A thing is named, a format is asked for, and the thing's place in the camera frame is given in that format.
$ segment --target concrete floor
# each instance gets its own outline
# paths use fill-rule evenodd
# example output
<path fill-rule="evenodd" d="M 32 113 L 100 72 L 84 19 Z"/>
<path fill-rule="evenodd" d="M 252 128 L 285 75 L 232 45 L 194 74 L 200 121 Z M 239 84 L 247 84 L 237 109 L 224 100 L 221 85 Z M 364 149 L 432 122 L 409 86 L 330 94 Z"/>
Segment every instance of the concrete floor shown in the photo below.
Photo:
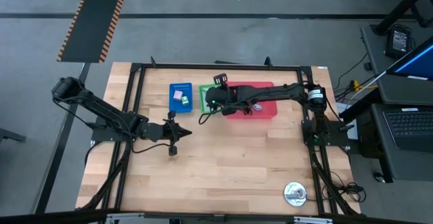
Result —
<path fill-rule="evenodd" d="M 0 13 L 75 12 L 80 0 L 0 0 Z M 400 0 L 126 0 L 131 13 L 385 14 Z M 359 29 L 377 20 L 120 20 L 105 64 L 93 64 L 86 86 L 103 96 L 113 61 L 212 63 L 225 60 L 262 64 L 320 65 L 332 83 L 365 54 Z M 61 76 L 78 76 L 82 64 L 57 63 L 70 20 L 0 19 L 0 127 L 27 135 L 26 143 L 0 145 L 0 215 L 32 211 L 64 111 L 50 91 Z M 365 80 L 362 66 L 343 77 Z M 94 116 L 78 110 L 85 120 Z M 75 121 L 47 211 L 72 210 L 83 175 L 91 131 Z M 433 183 L 376 183 L 378 162 L 352 158 L 355 181 L 368 197 L 361 204 L 370 217 L 430 222 Z"/>

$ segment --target small block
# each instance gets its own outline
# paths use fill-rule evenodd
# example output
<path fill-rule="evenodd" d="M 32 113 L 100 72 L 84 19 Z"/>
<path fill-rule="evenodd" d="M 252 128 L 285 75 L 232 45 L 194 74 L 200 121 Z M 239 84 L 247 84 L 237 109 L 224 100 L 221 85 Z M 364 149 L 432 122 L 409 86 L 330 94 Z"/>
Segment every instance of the small block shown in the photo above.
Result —
<path fill-rule="evenodd" d="M 182 97 L 182 105 L 187 106 L 189 104 L 188 96 Z"/>
<path fill-rule="evenodd" d="M 182 100 L 182 95 L 183 95 L 182 91 L 175 91 L 175 94 L 173 95 L 173 99 Z"/>

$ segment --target wooden table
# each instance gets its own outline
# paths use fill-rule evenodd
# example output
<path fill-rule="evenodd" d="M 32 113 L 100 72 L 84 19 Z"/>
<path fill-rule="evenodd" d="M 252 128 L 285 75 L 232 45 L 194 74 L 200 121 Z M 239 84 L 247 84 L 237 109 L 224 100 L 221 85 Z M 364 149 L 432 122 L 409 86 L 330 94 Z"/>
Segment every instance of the wooden table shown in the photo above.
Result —
<path fill-rule="evenodd" d="M 131 63 L 113 63 L 104 100 L 122 108 Z M 312 67 L 313 79 L 325 87 L 335 106 L 327 68 Z M 271 81 L 274 85 L 297 82 L 295 72 L 225 70 L 229 81 Z M 198 86 L 213 83 L 222 70 L 148 68 L 139 113 L 151 122 L 163 123 L 168 112 L 168 85 L 193 84 L 193 112 L 178 114 L 175 120 L 193 132 L 177 142 L 178 154 L 168 156 L 167 147 L 131 154 L 124 187 L 122 210 L 137 212 L 191 212 L 262 215 L 317 215 L 316 201 L 292 207 L 283 198 L 283 189 L 297 181 L 315 199 L 311 163 L 303 144 L 300 121 L 302 107 L 294 101 L 277 102 L 278 114 L 271 120 L 229 120 L 221 114 L 211 116 L 204 125 Z M 137 87 L 136 76 L 133 91 Z M 129 109 L 133 107 L 134 94 Z M 330 120 L 336 117 L 328 108 Z M 113 149 L 102 143 L 89 155 L 76 206 L 90 201 L 105 181 Z M 154 145 L 137 140 L 135 149 Z M 353 181 L 347 155 L 337 147 L 327 147 L 330 169 L 343 182 Z M 112 188 L 114 206 L 117 182 Z M 343 197 L 359 212 L 359 205 Z"/>

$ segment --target green tray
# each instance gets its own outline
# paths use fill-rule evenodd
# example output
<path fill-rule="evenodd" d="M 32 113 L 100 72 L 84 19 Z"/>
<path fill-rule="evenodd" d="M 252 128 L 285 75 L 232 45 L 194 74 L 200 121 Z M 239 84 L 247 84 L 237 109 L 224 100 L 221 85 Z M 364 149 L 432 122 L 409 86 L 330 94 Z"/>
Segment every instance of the green tray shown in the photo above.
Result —
<path fill-rule="evenodd" d="M 200 85 L 198 87 L 198 93 L 200 94 L 200 108 L 202 109 L 203 113 L 209 113 L 210 112 L 210 108 L 207 106 L 206 103 L 206 93 L 207 93 L 207 89 L 212 88 L 212 87 L 218 87 L 218 85 Z"/>

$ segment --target black and orange striped tape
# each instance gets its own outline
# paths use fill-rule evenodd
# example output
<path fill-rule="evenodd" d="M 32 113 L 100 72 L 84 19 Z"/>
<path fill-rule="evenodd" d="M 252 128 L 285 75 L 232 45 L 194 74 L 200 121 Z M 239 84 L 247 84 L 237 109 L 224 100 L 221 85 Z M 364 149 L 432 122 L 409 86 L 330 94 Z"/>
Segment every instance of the black and orange striped tape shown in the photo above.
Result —
<path fill-rule="evenodd" d="M 81 0 L 59 62 L 105 62 L 124 0 Z"/>

